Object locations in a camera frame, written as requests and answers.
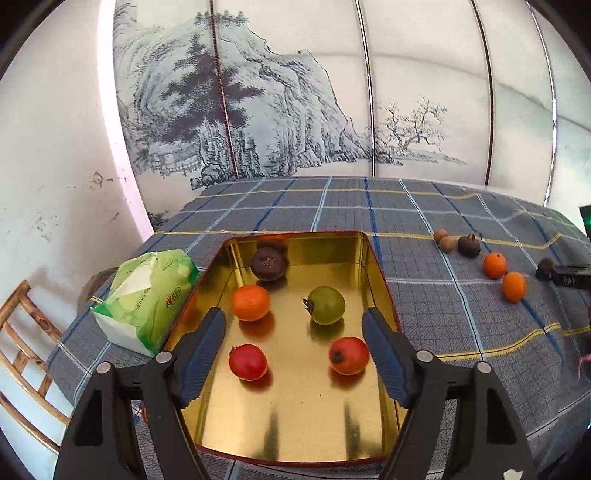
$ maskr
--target table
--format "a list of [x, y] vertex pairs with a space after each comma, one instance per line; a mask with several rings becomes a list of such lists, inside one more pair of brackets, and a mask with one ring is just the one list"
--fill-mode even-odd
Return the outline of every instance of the table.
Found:
[[[474, 232], [480, 260], [442, 253], [432, 233]], [[495, 368], [543, 468], [564, 453], [590, 421], [590, 383], [577, 373], [591, 353], [589, 296], [534, 277], [544, 257], [559, 264], [591, 263], [589, 239], [562, 214], [490, 192], [427, 181], [343, 177], [237, 180], [206, 189], [156, 232], [134, 256], [181, 248], [200, 269], [224, 240], [254, 232], [357, 230], [366, 232], [387, 278], [406, 336], [443, 361]], [[482, 272], [489, 251], [527, 277], [516, 304], [501, 281]], [[108, 284], [97, 292], [105, 298]], [[79, 316], [48, 360], [50, 374], [75, 404], [98, 363], [141, 364], [146, 357], [109, 343], [89, 310]], [[443, 472], [454, 419], [448, 401], [429, 478]], [[134, 404], [140, 449], [152, 478], [161, 478], [150, 435]], [[255, 466], [201, 453], [213, 478], [295, 476], [375, 477], [380, 463], [301, 470]]]

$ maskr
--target metal tray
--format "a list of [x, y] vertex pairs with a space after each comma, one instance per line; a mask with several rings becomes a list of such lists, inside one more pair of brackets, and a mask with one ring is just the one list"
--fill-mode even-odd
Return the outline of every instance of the metal tray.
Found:
[[[261, 240], [287, 247], [285, 278], [266, 285], [271, 312], [258, 322], [240, 322], [230, 297], [255, 284], [248, 267]], [[330, 285], [346, 300], [343, 320], [321, 327], [302, 299]], [[385, 394], [375, 365], [342, 377], [332, 372], [333, 340], [361, 333], [362, 313], [377, 307], [400, 331], [394, 302], [368, 237], [361, 232], [309, 232], [245, 236], [227, 240], [188, 299], [171, 332], [171, 349], [195, 330], [210, 307], [225, 313], [228, 328], [202, 396], [183, 416], [196, 445], [228, 456], [265, 463], [336, 463], [389, 454], [405, 411]], [[252, 343], [267, 356], [269, 372], [244, 382], [229, 368], [233, 346]]]

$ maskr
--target wooden chair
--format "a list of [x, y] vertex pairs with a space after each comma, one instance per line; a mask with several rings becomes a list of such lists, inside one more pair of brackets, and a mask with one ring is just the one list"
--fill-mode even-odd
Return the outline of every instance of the wooden chair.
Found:
[[[12, 375], [19, 385], [29, 393], [45, 410], [51, 415], [60, 420], [65, 425], [68, 425], [69, 419], [51, 403], [46, 400], [47, 391], [51, 386], [52, 379], [47, 373], [46, 363], [39, 358], [39, 356], [24, 342], [19, 334], [12, 328], [8, 322], [9, 317], [14, 310], [21, 305], [25, 311], [32, 317], [33, 320], [42, 328], [42, 330], [49, 335], [55, 342], [61, 339], [61, 332], [47, 319], [39, 308], [31, 301], [28, 292], [31, 286], [26, 280], [23, 280], [17, 289], [12, 292], [8, 300], [0, 307], [0, 330], [4, 330], [10, 338], [17, 344], [18, 353], [13, 362], [10, 362], [6, 355], [0, 351], [0, 364], [2, 364], [8, 372]], [[22, 372], [29, 362], [33, 362], [41, 368], [46, 374], [43, 378], [39, 388], [35, 389], [22, 376]], [[39, 440], [44, 446], [59, 453], [60, 447], [46, 435], [44, 435], [38, 428], [36, 428], [30, 421], [28, 421], [17, 408], [8, 401], [6, 396], [0, 392], [0, 405], [6, 409], [10, 416], [15, 419], [25, 430]]]

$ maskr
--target orange fruit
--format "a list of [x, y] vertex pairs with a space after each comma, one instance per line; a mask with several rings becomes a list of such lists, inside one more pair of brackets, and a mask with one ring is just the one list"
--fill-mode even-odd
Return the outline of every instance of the orange fruit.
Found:
[[482, 269], [490, 278], [501, 278], [507, 272], [507, 260], [499, 252], [491, 252], [484, 258]]
[[262, 319], [271, 308], [271, 297], [258, 285], [244, 285], [232, 294], [232, 313], [245, 322]]
[[519, 272], [509, 272], [503, 278], [502, 290], [507, 301], [516, 303], [527, 294], [527, 282]]

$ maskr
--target blue gripper pad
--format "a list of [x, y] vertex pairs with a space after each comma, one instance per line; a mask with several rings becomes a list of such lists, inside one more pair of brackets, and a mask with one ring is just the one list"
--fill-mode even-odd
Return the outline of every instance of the blue gripper pad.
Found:
[[412, 360], [414, 348], [401, 333], [392, 331], [377, 308], [363, 313], [361, 328], [388, 396], [407, 408], [416, 393]]
[[[187, 342], [181, 348], [190, 348], [191, 351], [184, 352], [186, 363], [184, 366], [180, 363], [181, 371], [177, 375], [181, 380], [181, 388], [178, 395], [181, 407], [185, 408], [191, 400], [201, 395], [203, 384], [211, 370], [217, 352], [226, 335], [226, 316], [218, 308], [209, 310], [197, 330], [192, 333], [186, 333], [177, 346], [181, 346], [182, 341]], [[183, 361], [183, 354], [177, 361]]]

